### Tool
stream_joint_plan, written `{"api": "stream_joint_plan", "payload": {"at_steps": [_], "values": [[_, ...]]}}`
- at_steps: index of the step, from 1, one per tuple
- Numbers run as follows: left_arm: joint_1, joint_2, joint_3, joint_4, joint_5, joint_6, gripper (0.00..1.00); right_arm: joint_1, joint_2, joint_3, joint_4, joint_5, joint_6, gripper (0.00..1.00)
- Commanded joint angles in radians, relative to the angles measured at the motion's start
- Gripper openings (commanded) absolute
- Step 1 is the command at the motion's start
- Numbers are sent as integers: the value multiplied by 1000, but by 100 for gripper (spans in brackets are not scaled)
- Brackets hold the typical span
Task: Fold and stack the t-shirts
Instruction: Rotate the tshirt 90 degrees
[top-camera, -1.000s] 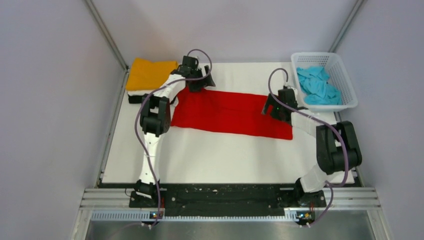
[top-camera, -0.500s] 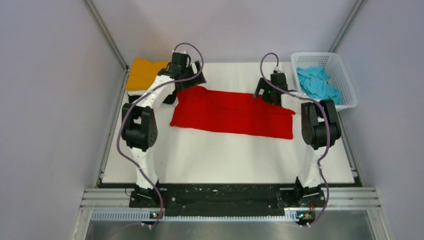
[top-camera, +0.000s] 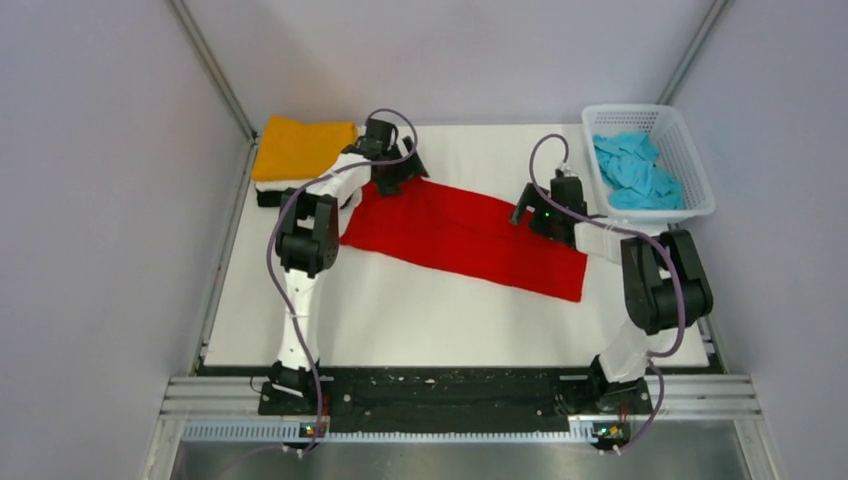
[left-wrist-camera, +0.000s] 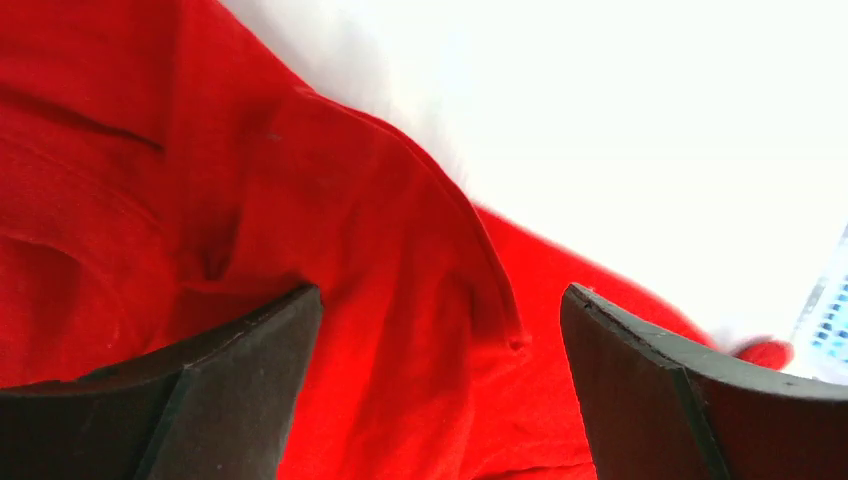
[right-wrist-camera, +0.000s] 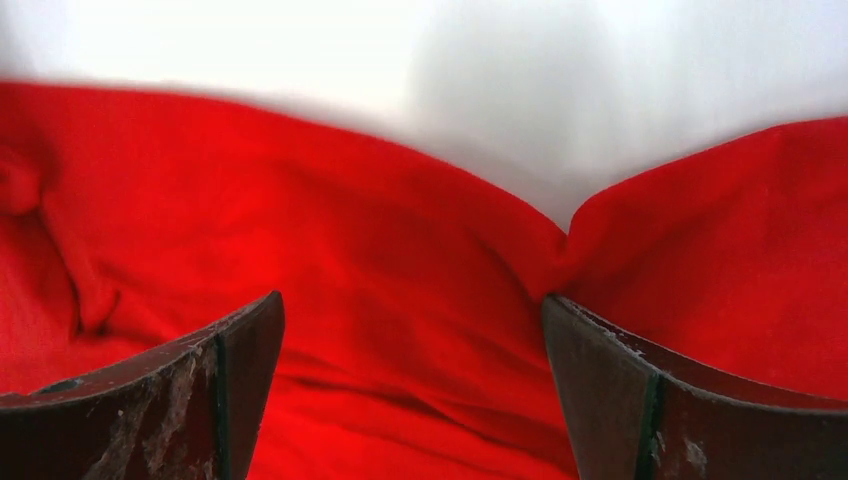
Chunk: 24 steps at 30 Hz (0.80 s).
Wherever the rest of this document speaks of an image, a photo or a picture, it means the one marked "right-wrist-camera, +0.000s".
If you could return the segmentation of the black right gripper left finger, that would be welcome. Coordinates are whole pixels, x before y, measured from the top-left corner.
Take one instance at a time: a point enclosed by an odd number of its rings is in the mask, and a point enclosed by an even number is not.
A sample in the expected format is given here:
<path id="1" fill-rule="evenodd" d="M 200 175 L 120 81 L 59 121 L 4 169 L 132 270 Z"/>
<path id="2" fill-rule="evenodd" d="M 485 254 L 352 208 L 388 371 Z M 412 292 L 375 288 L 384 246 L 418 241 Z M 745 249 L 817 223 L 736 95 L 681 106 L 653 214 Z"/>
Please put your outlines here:
<path id="1" fill-rule="evenodd" d="M 243 479 L 284 335 L 279 292 L 122 362 L 1 398 L 5 479 Z"/>

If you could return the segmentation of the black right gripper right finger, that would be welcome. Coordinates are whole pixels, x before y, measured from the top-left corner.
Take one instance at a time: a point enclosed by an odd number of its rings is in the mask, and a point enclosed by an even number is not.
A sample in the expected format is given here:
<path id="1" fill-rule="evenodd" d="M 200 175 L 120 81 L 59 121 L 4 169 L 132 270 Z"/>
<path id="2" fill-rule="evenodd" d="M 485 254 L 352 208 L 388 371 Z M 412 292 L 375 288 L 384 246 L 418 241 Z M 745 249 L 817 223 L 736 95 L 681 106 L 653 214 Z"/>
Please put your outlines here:
<path id="1" fill-rule="evenodd" d="M 551 295 L 541 319 L 583 479 L 843 479 L 847 405 L 744 379 Z"/>

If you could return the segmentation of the red t-shirt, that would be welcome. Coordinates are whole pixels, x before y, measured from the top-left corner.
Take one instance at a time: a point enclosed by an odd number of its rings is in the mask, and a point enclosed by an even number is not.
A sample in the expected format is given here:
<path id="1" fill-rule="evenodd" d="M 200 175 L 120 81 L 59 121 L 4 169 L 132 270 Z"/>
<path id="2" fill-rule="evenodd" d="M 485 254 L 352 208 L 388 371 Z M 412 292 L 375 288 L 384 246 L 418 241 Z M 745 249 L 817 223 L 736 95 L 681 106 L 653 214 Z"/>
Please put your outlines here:
<path id="1" fill-rule="evenodd" d="M 272 291 L 255 479 L 572 479 L 560 293 L 761 382 L 847 394 L 847 122 L 782 125 L 591 197 L 568 230 L 440 160 L 213 99 L 1 87 L 1 387 Z"/>

